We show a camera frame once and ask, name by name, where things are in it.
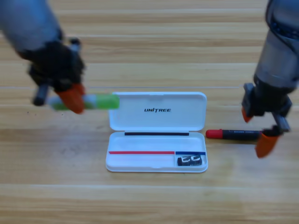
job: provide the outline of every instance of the highlighter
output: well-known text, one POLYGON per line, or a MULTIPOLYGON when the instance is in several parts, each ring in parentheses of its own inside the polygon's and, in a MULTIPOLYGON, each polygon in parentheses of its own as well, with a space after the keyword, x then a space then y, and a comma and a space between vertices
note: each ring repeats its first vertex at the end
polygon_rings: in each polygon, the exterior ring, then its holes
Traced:
MULTIPOLYGON (((114 94, 88 94, 82 98, 86 110, 114 110, 120 106, 120 99, 114 94)), ((69 110, 59 96, 50 97, 47 104, 55 111, 69 110)))

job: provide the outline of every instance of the pencil case lid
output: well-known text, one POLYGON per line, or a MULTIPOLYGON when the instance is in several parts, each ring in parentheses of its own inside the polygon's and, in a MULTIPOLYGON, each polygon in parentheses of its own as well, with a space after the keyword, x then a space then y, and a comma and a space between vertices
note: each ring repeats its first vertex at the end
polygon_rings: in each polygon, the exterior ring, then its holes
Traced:
POLYGON ((188 132, 205 125, 207 98, 201 92, 115 92, 118 110, 109 111, 116 131, 188 132))

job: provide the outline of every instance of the red cap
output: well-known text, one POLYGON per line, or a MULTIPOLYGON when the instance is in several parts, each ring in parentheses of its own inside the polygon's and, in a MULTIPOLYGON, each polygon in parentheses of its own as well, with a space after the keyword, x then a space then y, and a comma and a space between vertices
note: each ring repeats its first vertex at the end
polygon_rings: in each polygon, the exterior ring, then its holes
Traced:
POLYGON ((222 129, 207 130, 206 131, 206 137, 209 138, 209 139, 222 139, 223 138, 222 129))

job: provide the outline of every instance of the red marker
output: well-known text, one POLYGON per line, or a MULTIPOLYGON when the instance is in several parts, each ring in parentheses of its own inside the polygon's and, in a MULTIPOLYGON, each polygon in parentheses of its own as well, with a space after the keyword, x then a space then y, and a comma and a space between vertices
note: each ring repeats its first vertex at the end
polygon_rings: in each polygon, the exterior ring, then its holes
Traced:
POLYGON ((227 140, 258 140, 261 131, 246 130, 207 130, 206 137, 209 139, 227 139, 227 140))

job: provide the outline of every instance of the wood grain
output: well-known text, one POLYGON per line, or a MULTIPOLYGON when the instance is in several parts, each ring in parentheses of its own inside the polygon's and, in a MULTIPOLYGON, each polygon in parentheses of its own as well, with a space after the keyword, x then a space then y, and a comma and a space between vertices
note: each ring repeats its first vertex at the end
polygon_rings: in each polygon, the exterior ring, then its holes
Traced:
MULTIPOLYGON (((267 27, 266 0, 50 0, 67 36, 79 36, 88 93, 200 91, 207 129, 246 124, 267 27)), ((0 224, 297 224, 299 92, 292 132, 258 159, 254 142, 206 139, 202 174, 112 173, 107 111, 34 107, 35 86, 0 38, 0 224)))

